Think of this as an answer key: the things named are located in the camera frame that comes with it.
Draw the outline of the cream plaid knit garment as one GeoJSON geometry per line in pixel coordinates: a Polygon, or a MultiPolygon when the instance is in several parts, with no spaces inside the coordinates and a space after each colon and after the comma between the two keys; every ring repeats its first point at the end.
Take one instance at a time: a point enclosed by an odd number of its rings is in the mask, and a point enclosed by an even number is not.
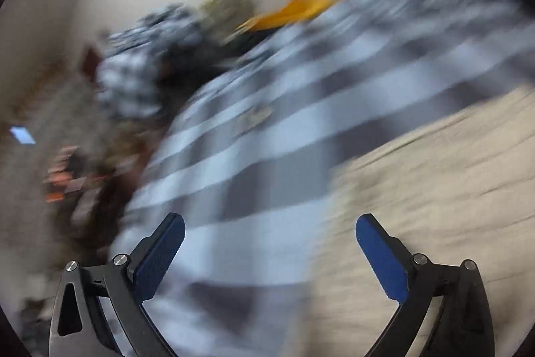
{"type": "Polygon", "coordinates": [[[533,89],[470,106],[338,170],[286,356],[362,356],[395,312],[356,241],[365,213],[433,262],[473,260],[496,352],[514,355],[534,324],[533,89]]]}

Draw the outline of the blue checkered bed cover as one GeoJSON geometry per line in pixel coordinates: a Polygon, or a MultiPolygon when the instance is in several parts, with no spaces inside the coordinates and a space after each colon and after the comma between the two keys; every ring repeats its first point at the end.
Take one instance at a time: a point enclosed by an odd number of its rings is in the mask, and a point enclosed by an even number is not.
{"type": "Polygon", "coordinates": [[[280,29],[177,116],[113,253],[186,237],[145,309],[180,356],[275,356],[335,167],[534,75],[527,0],[343,0],[280,29]]]}

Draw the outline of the crumpled blue checkered quilt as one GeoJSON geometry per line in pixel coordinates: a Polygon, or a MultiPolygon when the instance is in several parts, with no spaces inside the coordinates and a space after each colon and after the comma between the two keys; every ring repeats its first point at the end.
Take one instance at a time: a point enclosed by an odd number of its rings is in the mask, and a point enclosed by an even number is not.
{"type": "Polygon", "coordinates": [[[97,100],[115,119],[157,118],[165,78],[197,69],[210,49],[200,16],[185,4],[168,4],[108,37],[96,70],[97,100]]]}

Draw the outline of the beige box fan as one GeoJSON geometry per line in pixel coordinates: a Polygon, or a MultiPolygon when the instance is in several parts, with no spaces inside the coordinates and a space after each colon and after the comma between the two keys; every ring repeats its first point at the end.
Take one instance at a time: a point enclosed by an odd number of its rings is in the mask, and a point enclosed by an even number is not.
{"type": "Polygon", "coordinates": [[[205,0],[200,14],[205,27],[221,43],[231,40],[256,15],[257,0],[205,0]]]}

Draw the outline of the yellow cloth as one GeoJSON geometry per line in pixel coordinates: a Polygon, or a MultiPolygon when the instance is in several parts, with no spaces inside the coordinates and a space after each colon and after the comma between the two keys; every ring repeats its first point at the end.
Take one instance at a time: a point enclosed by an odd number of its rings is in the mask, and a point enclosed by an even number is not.
{"type": "Polygon", "coordinates": [[[292,23],[311,20],[322,14],[337,0],[289,0],[281,9],[260,14],[241,23],[240,32],[258,32],[280,28],[292,23]]]}

